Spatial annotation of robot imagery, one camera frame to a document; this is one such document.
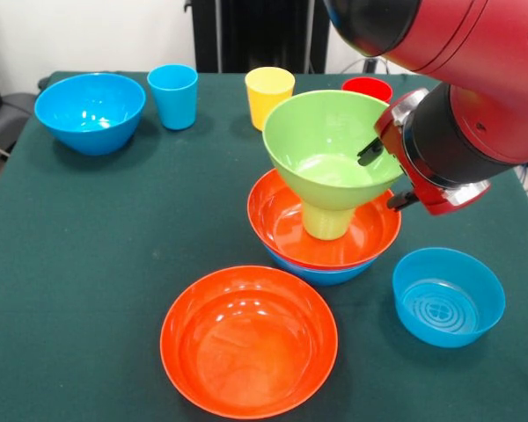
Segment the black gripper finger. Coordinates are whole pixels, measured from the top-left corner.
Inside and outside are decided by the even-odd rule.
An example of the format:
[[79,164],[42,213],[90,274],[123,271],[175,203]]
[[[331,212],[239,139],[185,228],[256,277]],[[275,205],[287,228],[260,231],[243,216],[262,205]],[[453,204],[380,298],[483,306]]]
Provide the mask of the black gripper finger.
[[387,200],[386,206],[395,212],[400,212],[402,209],[409,207],[419,201],[420,200],[414,191],[404,191],[394,194],[390,199]]
[[368,166],[374,162],[385,150],[384,144],[376,137],[366,147],[357,153],[358,163]]

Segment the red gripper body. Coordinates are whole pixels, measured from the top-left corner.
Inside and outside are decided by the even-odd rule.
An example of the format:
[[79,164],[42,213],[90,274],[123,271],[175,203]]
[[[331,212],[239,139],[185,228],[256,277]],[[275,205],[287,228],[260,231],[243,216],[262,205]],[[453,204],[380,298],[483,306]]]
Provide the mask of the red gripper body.
[[460,210],[488,192],[492,164],[459,129],[448,87],[402,96],[381,114],[375,132],[431,215]]

